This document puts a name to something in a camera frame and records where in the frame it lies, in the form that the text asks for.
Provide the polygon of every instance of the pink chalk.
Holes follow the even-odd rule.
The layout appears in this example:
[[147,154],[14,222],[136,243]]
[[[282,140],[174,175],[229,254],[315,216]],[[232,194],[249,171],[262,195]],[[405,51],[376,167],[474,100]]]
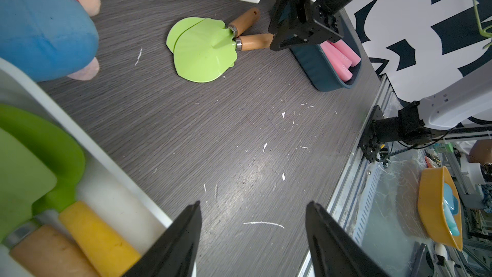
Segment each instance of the pink chalk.
[[326,58],[331,63],[333,69],[335,70],[336,74],[340,77],[340,79],[343,82],[347,82],[348,80],[350,80],[352,78],[352,73],[348,70],[348,68],[343,63],[341,63],[339,57],[336,56],[334,53],[330,52],[329,50],[325,50],[323,46],[321,46],[321,49],[325,53]]
[[339,50],[337,50],[335,46],[328,43],[328,41],[324,41],[323,43],[320,44],[320,46],[324,52],[332,52],[333,55],[335,55],[336,58],[338,58],[340,62],[346,67],[352,65],[352,61],[350,61],[349,58],[347,58],[344,54],[342,54]]
[[350,59],[350,61],[352,61],[352,65],[351,66],[356,66],[359,64],[359,62],[361,61],[361,58],[359,57],[358,54],[356,54],[353,49],[350,48],[350,46],[347,45],[347,43],[345,43],[344,41],[342,40],[338,40],[338,42],[336,43],[331,43],[331,45],[335,46],[335,48],[337,50],[339,50],[341,53],[343,53],[347,58]]

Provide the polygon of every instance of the cable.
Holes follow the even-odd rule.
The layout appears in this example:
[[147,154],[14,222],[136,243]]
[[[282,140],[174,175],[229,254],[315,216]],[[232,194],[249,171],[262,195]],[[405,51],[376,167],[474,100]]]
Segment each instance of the cable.
[[400,141],[397,141],[400,145],[403,145],[404,147],[409,147],[408,145],[402,144]]
[[394,156],[394,155],[397,155],[397,154],[400,154],[400,153],[403,153],[403,152],[407,152],[407,151],[410,151],[412,149],[414,149],[417,145],[413,145],[413,146],[409,146],[409,147],[406,147],[404,149],[401,149],[401,150],[398,150],[398,151],[395,151],[393,153],[390,153],[388,155],[386,155],[383,159],[379,159],[376,157],[376,161],[380,162],[380,163],[383,163],[385,160],[387,160],[388,158],[390,158],[391,156]]
[[[482,22],[480,21],[480,16],[478,15],[478,8],[477,8],[477,1],[476,0],[473,0],[473,11],[475,12],[475,19],[477,21],[478,32],[480,33],[480,35],[484,38],[487,38],[487,39],[492,38],[492,32],[487,31],[490,28],[492,28],[492,25],[487,26],[487,27],[482,29]],[[484,50],[491,45],[492,45],[492,42],[485,45],[482,49]]]
[[455,126],[455,127],[450,128],[449,130],[447,130],[447,131],[446,131],[446,133],[444,133],[444,135],[442,135],[442,136],[441,136],[441,138],[439,138],[439,139],[435,140],[434,142],[432,142],[432,143],[430,143],[430,144],[428,144],[428,145],[424,145],[424,146],[422,146],[422,147],[418,147],[418,148],[416,148],[416,149],[425,149],[425,148],[427,148],[427,147],[430,147],[431,145],[435,145],[435,144],[437,144],[439,141],[443,140],[443,138],[444,138],[444,137],[446,137],[446,136],[449,134],[449,132],[451,132],[452,130],[454,130],[454,128],[456,128],[456,126]]

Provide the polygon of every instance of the wood grain surface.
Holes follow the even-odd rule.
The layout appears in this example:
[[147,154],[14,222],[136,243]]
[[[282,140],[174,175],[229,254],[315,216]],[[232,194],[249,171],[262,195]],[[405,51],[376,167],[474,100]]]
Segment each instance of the wood grain surface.
[[[261,19],[245,34],[267,32],[273,3],[257,5]],[[41,83],[172,219],[201,201],[199,276],[297,274],[308,250],[305,206],[328,204],[379,85],[365,54],[353,89],[328,93],[312,86],[289,50],[239,52],[211,83],[176,74],[165,46],[174,23],[227,23],[252,6],[102,0],[94,17],[98,76]],[[243,224],[252,221],[285,229]]]

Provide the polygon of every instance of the yellow handle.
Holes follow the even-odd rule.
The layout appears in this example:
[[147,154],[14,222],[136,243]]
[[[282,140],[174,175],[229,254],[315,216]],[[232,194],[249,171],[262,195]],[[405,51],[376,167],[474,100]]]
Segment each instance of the yellow handle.
[[255,22],[260,19],[260,10],[258,8],[251,8],[246,11],[243,15],[239,16],[237,19],[233,20],[228,27],[232,28],[234,32],[234,37],[237,38],[247,28],[253,26]]
[[139,259],[139,253],[82,201],[59,215],[101,277],[120,277]]
[[36,277],[99,277],[82,250],[50,225],[43,225],[10,250]]
[[238,37],[236,40],[241,40],[242,51],[260,50],[270,47],[274,35],[270,33],[253,34],[250,36]]

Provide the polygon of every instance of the toy garden tool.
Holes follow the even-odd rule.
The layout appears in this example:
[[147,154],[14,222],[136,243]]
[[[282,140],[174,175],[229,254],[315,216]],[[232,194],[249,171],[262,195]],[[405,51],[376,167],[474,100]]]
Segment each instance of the toy garden tool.
[[0,128],[0,240],[33,218],[33,202],[56,183],[39,158]]
[[[227,28],[225,28],[224,22],[218,22],[217,25],[222,29],[227,29],[232,31],[232,34],[235,38],[243,34],[247,28],[253,26],[255,22],[260,19],[260,10],[257,8],[251,8],[246,11],[243,15],[239,16],[237,19],[233,20]],[[174,48],[176,45],[176,41],[179,39],[181,34],[187,31],[189,28],[192,28],[194,25],[203,21],[204,18],[201,17],[187,17],[183,18],[181,21],[177,22],[169,31],[166,39],[166,45],[171,52],[174,53]]]
[[31,220],[5,240],[9,255],[36,277],[99,277],[82,250],[51,225]]
[[84,173],[85,158],[70,135],[36,115],[1,104],[0,127],[22,142],[58,179],[53,190],[33,204],[34,214],[57,210],[59,220],[101,277],[119,277],[140,259],[113,228],[76,200],[75,188]]
[[176,42],[174,66],[178,75],[196,83],[220,77],[238,58],[236,51],[268,48],[273,35],[258,34],[234,39],[222,21],[206,18],[189,28]]
[[187,31],[189,28],[192,28],[194,25],[203,21],[204,18],[201,17],[187,17],[183,18],[181,21],[174,24],[174,26],[169,31],[166,39],[166,45],[169,50],[174,53],[174,46],[176,45],[176,41],[179,39],[183,32]]
[[0,129],[0,241],[36,277],[97,277],[77,245],[53,227],[30,221],[33,202],[56,183],[39,158]]

